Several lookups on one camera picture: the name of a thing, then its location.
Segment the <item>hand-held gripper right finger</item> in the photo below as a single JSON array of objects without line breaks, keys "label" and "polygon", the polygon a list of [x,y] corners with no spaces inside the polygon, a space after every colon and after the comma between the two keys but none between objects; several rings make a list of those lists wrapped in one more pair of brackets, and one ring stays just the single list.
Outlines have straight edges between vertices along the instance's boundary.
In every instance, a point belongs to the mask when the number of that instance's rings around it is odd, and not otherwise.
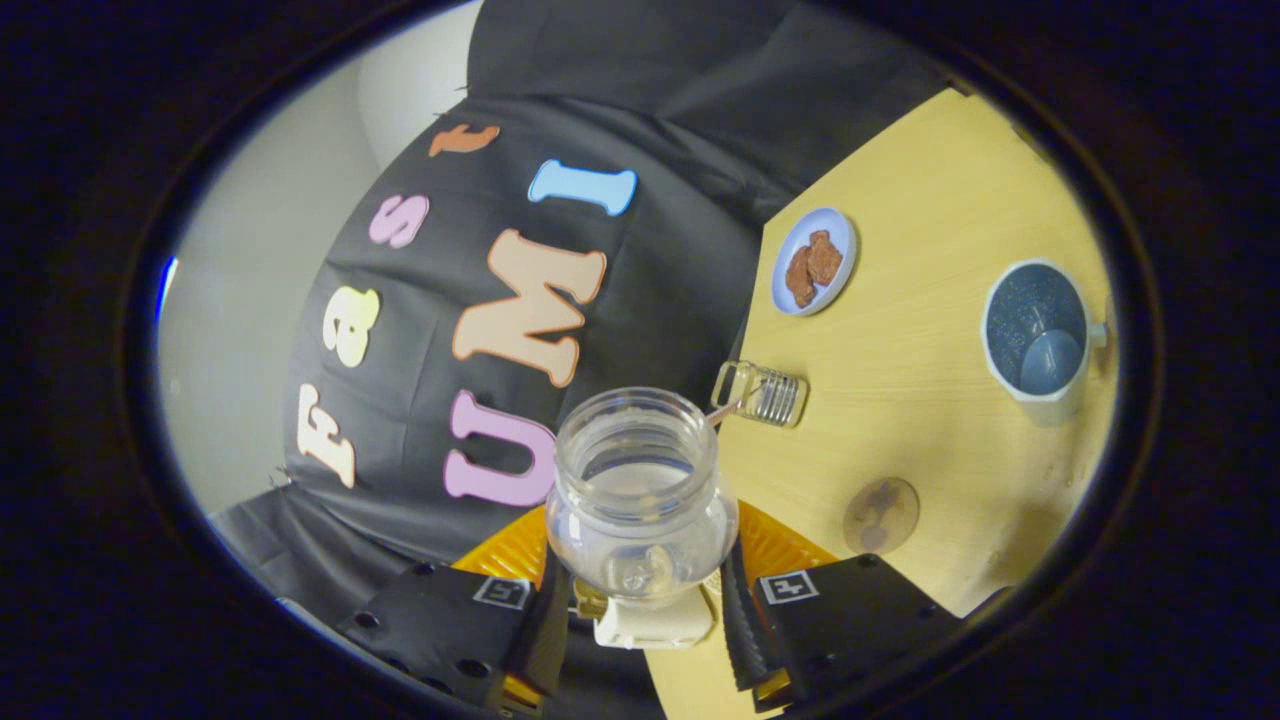
[{"label": "hand-held gripper right finger", "polygon": [[837,559],[748,502],[721,584],[733,680],[758,711],[861,698],[964,628],[879,555]]}]

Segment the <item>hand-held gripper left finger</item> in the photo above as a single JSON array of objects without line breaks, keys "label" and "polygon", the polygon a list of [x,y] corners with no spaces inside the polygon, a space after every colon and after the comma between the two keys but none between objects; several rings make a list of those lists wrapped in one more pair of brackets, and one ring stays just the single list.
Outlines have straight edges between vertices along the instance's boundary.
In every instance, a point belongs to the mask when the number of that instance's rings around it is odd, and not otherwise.
[{"label": "hand-held gripper left finger", "polygon": [[452,565],[413,565],[338,632],[438,693],[538,716],[559,689],[568,605],[570,575],[536,506]]}]

